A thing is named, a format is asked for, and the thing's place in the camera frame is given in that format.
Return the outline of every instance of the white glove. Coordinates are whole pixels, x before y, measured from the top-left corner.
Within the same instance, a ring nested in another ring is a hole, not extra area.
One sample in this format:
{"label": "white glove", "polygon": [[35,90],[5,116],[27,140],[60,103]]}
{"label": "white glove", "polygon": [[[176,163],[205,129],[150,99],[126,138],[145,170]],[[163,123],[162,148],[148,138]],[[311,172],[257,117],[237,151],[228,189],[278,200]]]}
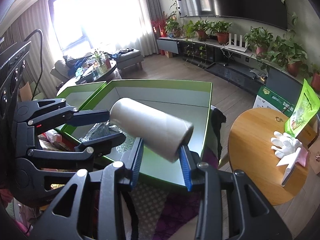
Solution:
{"label": "white glove", "polygon": [[273,134],[276,136],[276,138],[271,138],[271,142],[273,143],[271,149],[276,151],[275,155],[280,159],[286,155],[294,153],[298,147],[302,147],[302,143],[298,139],[292,137],[286,132],[282,134],[278,131],[275,131]]}

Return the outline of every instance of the round table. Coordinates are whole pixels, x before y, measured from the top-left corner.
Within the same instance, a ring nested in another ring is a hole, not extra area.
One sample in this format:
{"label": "round table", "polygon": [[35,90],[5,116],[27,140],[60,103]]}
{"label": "round table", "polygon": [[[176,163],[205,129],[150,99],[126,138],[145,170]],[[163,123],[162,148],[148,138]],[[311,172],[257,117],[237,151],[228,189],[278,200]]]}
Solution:
{"label": "round table", "polygon": [[[98,73],[98,78],[94,78],[93,82],[99,82],[99,81],[108,81],[108,80],[113,80],[113,79],[122,79],[121,75],[119,73],[119,70],[117,68],[117,62],[115,60],[110,60],[110,64],[111,64],[111,69],[108,70],[106,73],[104,74],[100,74]],[[93,67],[89,67],[85,72],[85,74],[88,74],[89,72],[91,72],[93,69]],[[58,91],[57,96],[63,91],[65,90],[67,87],[72,87],[72,86],[76,86],[76,82],[79,79],[77,77],[73,77],[70,80],[68,80]]]}
{"label": "round table", "polygon": [[[286,185],[281,186],[286,166],[276,166],[280,159],[271,149],[270,139],[274,137],[274,131],[284,132],[287,120],[287,116],[273,109],[249,109],[235,120],[228,139],[232,169],[246,172],[272,205],[285,203],[295,197],[304,185],[309,170],[308,163],[305,168],[296,164]],[[303,131],[298,139],[307,147],[309,142]]]}

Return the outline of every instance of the roll of plastic film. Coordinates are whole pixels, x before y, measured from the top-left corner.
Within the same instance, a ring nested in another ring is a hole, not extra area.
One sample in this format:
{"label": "roll of plastic film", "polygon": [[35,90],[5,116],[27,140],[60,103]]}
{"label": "roll of plastic film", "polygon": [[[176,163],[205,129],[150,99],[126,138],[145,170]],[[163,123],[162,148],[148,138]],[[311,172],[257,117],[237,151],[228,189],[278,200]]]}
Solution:
{"label": "roll of plastic film", "polygon": [[131,136],[143,138],[150,150],[170,162],[179,159],[179,146],[187,145],[193,132],[192,123],[130,98],[121,98],[113,105],[110,121]]}

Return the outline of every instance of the ottoman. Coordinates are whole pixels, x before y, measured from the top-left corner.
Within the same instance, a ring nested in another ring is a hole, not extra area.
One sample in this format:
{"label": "ottoman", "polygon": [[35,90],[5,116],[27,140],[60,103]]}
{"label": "ottoman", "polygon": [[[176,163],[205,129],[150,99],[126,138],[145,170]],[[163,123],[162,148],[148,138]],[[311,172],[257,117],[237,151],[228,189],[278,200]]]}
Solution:
{"label": "ottoman", "polygon": [[115,59],[117,62],[118,69],[124,69],[126,67],[135,65],[139,63],[140,69],[142,69],[141,62],[144,60],[143,56],[141,55],[141,51],[137,49],[133,49],[126,54],[122,54],[119,58]]}

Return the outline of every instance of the green package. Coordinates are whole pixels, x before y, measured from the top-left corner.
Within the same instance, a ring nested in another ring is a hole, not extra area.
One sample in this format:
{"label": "green package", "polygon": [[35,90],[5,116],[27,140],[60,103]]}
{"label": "green package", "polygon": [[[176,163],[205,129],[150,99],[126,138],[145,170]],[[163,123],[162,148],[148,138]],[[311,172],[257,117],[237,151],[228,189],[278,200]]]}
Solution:
{"label": "green package", "polygon": [[311,118],[318,112],[320,99],[308,84],[303,81],[302,91],[291,117],[285,123],[285,131],[293,137],[297,137]]}

